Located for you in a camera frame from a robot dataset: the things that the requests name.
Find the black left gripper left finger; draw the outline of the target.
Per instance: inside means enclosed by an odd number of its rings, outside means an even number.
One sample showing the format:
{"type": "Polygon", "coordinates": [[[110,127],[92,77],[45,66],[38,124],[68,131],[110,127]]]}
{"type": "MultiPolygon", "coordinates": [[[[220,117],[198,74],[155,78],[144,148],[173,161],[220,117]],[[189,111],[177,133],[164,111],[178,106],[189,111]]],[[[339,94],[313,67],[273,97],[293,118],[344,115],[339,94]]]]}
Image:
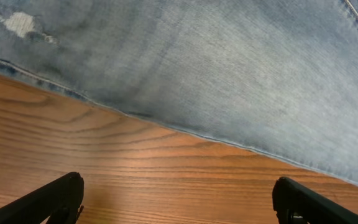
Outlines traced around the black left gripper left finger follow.
{"type": "Polygon", "coordinates": [[[83,211],[84,180],[69,172],[0,208],[0,224],[75,224],[83,211]]]}

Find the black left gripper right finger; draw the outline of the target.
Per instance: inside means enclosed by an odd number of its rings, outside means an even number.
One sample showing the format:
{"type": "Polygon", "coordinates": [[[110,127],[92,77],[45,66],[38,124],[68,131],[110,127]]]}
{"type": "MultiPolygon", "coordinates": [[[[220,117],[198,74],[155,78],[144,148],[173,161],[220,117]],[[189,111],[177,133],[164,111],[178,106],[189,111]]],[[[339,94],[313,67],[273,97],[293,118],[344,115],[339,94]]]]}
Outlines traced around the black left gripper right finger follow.
{"type": "Polygon", "coordinates": [[[358,224],[358,215],[288,178],[279,178],[272,191],[279,224],[358,224]]]}

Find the light blue denim jeans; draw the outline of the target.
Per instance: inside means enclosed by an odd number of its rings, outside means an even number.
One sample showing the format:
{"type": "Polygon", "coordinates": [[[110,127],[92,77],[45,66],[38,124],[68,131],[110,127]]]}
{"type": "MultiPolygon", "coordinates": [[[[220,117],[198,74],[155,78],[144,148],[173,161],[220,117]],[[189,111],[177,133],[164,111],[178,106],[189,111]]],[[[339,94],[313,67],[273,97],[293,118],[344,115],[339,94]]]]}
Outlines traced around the light blue denim jeans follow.
{"type": "Polygon", "coordinates": [[[0,0],[0,75],[358,185],[358,0],[0,0]]]}

